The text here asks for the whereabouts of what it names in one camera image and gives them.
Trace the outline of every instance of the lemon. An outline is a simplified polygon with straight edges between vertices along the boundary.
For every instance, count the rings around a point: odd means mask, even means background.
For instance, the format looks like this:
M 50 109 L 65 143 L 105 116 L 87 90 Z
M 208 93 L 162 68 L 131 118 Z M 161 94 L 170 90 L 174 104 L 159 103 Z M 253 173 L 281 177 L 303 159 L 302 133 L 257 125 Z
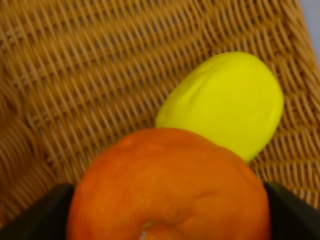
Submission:
M 248 163 L 272 138 L 283 108 L 270 69 L 251 54 L 228 52 L 191 72 L 161 106 L 155 125 L 202 135 Z

